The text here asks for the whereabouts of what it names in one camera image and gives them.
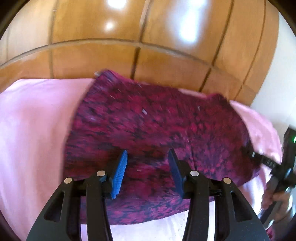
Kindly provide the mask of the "person's right hand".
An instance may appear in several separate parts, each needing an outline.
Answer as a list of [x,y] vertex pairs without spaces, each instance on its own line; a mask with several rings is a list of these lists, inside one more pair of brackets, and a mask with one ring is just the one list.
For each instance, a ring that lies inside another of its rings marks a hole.
[[273,177],[267,182],[262,196],[262,210],[267,211],[267,209],[271,209],[268,219],[272,221],[291,221],[295,212],[293,211],[293,198],[290,188],[284,191],[276,191],[277,185],[278,180]]

